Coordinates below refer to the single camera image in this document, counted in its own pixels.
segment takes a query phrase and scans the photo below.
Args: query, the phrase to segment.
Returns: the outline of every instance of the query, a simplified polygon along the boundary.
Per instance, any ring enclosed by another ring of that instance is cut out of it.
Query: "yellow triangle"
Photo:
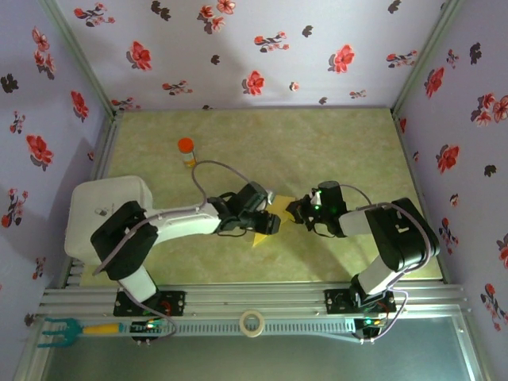
[[[269,206],[267,206],[266,211],[268,213],[276,214],[280,218],[280,228],[282,228],[282,225],[284,222],[286,222],[288,219],[291,219],[293,221],[293,216],[289,214],[286,211],[287,206],[290,204],[290,202],[293,202],[296,200],[295,197],[289,197],[289,196],[279,196],[276,195],[273,203]],[[269,237],[265,234],[256,233],[254,235],[254,242],[252,242],[252,247],[255,248],[258,244],[260,244],[266,237]]]

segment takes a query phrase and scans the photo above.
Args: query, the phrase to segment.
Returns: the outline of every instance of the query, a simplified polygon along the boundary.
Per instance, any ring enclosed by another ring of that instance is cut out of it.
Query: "floral wallpaper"
[[[13,379],[105,113],[37,2],[2,7],[0,33],[0,379]]]
[[[444,2],[52,1],[124,110],[392,107]]]
[[[399,113],[441,259],[468,294],[493,379],[508,374],[506,14],[503,0],[466,1]]]

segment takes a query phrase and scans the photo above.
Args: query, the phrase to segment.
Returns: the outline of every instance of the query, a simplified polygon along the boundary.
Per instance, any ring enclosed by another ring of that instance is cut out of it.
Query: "tape roll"
[[[257,318],[257,320],[260,321],[260,326],[257,327],[257,329],[251,331],[245,326],[245,322],[248,318],[251,316],[254,316]],[[260,314],[256,310],[246,310],[241,316],[240,316],[240,331],[246,336],[246,337],[258,337],[261,333],[264,331],[264,317],[262,314]]]

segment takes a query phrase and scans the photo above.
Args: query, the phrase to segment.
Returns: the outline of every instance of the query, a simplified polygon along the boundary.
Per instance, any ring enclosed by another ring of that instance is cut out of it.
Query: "orange cap bottle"
[[[194,142],[189,137],[184,137],[178,141],[178,149],[183,155],[183,163],[188,167],[196,165],[196,156],[194,155]]]

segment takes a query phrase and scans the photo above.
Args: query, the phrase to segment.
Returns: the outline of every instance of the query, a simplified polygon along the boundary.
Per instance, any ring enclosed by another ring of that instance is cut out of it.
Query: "orange cap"
[[[182,153],[190,153],[194,150],[194,142],[189,137],[178,140],[178,149]]]

